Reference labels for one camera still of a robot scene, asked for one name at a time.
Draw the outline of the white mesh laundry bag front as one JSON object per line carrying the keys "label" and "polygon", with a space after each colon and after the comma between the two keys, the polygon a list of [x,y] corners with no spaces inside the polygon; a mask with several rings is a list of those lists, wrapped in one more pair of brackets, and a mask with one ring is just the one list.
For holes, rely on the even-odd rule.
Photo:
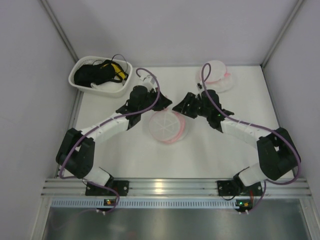
{"label": "white mesh laundry bag front", "polygon": [[164,144],[173,144],[181,141],[188,134],[189,126],[182,114],[166,109],[151,116],[148,130],[155,140]]}

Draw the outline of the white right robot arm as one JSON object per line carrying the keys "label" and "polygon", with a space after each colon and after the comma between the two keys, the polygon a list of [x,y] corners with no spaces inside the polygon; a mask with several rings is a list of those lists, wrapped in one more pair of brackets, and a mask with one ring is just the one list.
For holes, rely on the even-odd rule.
{"label": "white right robot arm", "polygon": [[288,131],[276,130],[233,118],[234,113],[222,108],[214,90],[199,94],[187,93],[173,111],[195,119],[204,117],[209,126],[237,138],[257,150],[258,162],[233,177],[239,187],[249,187],[261,181],[276,182],[298,167],[301,159]]}

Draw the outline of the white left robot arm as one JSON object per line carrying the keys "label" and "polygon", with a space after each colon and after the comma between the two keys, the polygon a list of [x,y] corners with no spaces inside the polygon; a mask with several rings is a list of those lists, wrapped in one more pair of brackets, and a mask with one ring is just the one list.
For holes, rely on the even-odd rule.
{"label": "white left robot arm", "polygon": [[69,129],[63,138],[55,161],[74,178],[85,179],[95,185],[107,186],[112,175],[95,162],[95,147],[113,136],[133,128],[147,111],[162,111],[173,102],[157,88],[137,85],[123,106],[107,119],[84,128]]}

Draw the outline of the white plastic laundry basket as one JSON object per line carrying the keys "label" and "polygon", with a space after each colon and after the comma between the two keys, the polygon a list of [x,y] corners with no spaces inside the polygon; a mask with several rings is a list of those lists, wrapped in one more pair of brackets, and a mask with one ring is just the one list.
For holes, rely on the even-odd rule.
{"label": "white plastic laundry basket", "polygon": [[68,81],[84,93],[119,98],[133,77],[133,66],[125,59],[85,56],[71,70]]}

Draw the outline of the yellow black garment in basket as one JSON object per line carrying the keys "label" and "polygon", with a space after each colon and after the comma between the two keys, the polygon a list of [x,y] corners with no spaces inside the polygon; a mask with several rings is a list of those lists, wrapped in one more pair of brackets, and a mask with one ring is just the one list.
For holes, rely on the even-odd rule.
{"label": "yellow black garment in basket", "polygon": [[114,80],[125,81],[127,79],[127,73],[123,68],[116,62],[104,63],[101,67],[104,70],[109,70]]}

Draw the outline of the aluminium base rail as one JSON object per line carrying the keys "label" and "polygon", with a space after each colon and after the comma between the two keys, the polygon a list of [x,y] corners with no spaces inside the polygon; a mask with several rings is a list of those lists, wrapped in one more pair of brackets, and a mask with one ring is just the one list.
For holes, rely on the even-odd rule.
{"label": "aluminium base rail", "polygon": [[[116,187],[127,198],[215,198],[218,199],[218,178],[125,178],[127,186]],[[44,182],[42,197],[84,197],[89,188],[82,180],[49,178]],[[264,197],[300,199],[312,196],[308,182],[300,178],[288,185],[266,183]]]}

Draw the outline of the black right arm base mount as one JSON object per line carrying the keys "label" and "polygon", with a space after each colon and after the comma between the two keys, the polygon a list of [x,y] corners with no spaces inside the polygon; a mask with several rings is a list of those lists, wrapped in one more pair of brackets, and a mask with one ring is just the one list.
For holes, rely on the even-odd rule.
{"label": "black right arm base mount", "polygon": [[244,186],[235,180],[218,180],[217,190],[220,197],[260,197],[263,187],[260,182],[251,186]]}

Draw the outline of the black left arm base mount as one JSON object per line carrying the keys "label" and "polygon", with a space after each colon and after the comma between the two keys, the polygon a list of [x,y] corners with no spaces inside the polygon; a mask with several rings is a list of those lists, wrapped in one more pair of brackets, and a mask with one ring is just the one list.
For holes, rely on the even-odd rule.
{"label": "black left arm base mount", "polygon": [[85,195],[90,197],[116,196],[125,197],[129,192],[128,180],[111,180],[106,185],[101,186],[97,183],[87,182]]}

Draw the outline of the aluminium corner post left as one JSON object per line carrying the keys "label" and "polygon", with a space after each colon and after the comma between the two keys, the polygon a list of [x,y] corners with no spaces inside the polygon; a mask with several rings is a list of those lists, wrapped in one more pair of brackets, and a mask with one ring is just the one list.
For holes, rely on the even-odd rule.
{"label": "aluminium corner post left", "polygon": [[55,28],[56,32],[58,33],[60,39],[62,40],[64,46],[66,47],[67,52],[71,56],[72,60],[76,63],[79,60],[79,57],[74,50],[69,38],[67,37],[60,21],[58,20],[55,12],[53,11],[50,3],[48,0],[39,0],[38,1],[45,11],[46,15],[48,16],[49,20],[53,24],[53,27]]}

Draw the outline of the aluminium corner post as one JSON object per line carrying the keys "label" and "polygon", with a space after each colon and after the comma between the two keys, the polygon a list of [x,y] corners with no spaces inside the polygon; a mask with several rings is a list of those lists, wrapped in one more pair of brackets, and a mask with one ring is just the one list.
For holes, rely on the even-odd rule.
{"label": "aluminium corner post", "polygon": [[265,57],[263,58],[260,67],[264,69],[272,56],[274,55],[275,51],[277,50],[279,44],[281,43],[282,39],[290,29],[291,25],[293,24],[295,18],[303,8],[304,4],[306,3],[305,0],[296,0],[294,3],[293,8],[289,11],[289,14],[285,18],[285,21],[281,25],[281,28],[279,29],[278,33],[276,34],[270,48],[266,52]]}
{"label": "aluminium corner post", "polygon": [[48,16],[49,20],[53,24],[53,27],[55,28],[56,32],[58,33],[60,39],[62,40],[64,46],[66,47],[67,52],[71,56],[72,60],[76,63],[79,60],[79,57],[74,50],[69,38],[67,37],[60,21],[58,20],[55,12],[53,11],[50,3],[48,0],[39,0],[38,1],[45,11],[46,15]]}

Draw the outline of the aluminium corner post right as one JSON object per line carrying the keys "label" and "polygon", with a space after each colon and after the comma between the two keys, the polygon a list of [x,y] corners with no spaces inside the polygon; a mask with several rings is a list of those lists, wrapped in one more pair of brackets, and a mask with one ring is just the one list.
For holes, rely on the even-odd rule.
{"label": "aluminium corner post right", "polygon": [[285,21],[281,25],[281,28],[279,29],[278,33],[276,34],[270,48],[266,52],[265,57],[263,58],[260,67],[264,69],[272,56],[274,55],[275,51],[277,50],[279,44],[281,43],[282,39],[290,29],[291,25],[293,24],[295,18],[303,8],[304,4],[306,3],[305,0],[296,0],[294,3],[293,8],[289,11],[289,14],[285,18]]}

